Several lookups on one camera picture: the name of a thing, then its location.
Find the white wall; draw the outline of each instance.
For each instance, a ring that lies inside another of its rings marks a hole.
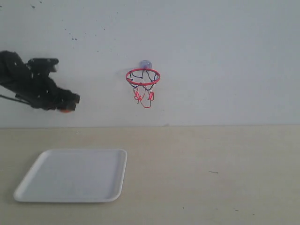
[[[81,103],[0,99],[0,127],[300,123],[298,0],[41,1],[0,1],[0,50],[59,58],[52,78]],[[143,59],[162,75],[148,110],[124,79]]]

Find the white tray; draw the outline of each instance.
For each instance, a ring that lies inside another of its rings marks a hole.
[[[105,203],[117,199],[127,153],[120,149],[43,152],[14,193],[19,202]]]

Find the table surface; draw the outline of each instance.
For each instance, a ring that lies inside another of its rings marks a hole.
[[[282,225],[300,221],[300,126],[0,130],[1,225]],[[121,196],[94,204],[17,203],[54,148],[128,152]]]

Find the basketball hoop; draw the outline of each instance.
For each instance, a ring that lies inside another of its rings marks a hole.
[[[144,108],[150,108],[154,100],[153,88],[160,80],[159,72],[146,67],[133,69],[126,74],[126,80],[133,87],[134,99],[137,103],[141,103]]]

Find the black cable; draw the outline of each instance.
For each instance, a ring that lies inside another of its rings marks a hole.
[[[4,99],[11,100],[11,101],[14,101],[14,102],[20,102],[20,103],[23,103],[23,104],[26,104],[26,105],[30,105],[28,102],[24,102],[22,100],[18,100],[18,99],[12,98],[12,97],[7,97],[7,96],[4,96],[4,95],[0,95],[0,98],[4,98]]]

